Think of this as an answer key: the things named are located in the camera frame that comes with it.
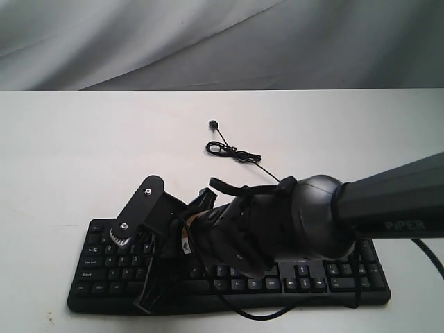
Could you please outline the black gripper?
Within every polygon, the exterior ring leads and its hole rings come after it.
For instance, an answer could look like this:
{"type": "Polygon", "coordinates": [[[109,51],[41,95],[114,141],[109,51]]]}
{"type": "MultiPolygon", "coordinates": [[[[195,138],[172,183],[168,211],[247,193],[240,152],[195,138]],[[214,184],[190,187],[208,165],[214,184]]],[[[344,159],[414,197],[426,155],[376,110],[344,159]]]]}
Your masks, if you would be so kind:
{"type": "Polygon", "coordinates": [[[210,310],[205,300],[219,302],[214,279],[200,253],[193,247],[186,220],[214,207],[216,194],[209,188],[199,191],[190,204],[163,193],[147,215],[145,231],[154,231],[154,223],[165,228],[154,234],[152,257],[144,287],[135,306],[146,314],[197,314],[210,310]]]}

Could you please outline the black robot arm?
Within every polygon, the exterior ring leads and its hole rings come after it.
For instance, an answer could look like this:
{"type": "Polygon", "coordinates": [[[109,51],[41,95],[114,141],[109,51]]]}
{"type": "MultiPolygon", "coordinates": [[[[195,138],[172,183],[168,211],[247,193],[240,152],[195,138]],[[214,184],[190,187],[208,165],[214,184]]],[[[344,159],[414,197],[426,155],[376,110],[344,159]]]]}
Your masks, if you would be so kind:
{"type": "Polygon", "coordinates": [[[171,254],[150,267],[137,306],[153,314],[193,289],[179,269],[199,266],[204,292],[223,304],[225,285],[207,266],[225,264],[240,274],[234,291],[268,282],[266,272],[279,262],[338,261],[354,257],[343,291],[361,296],[359,253],[366,239],[411,239],[443,236],[443,155],[436,154],[377,175],[342,183],[326,175],[304,180],[287,177],[276,185],[234,187],[212,178],[210,186],[230,195],[217,208],[190,209],[171,217],[174,233],[166,243],[171,254]]]}

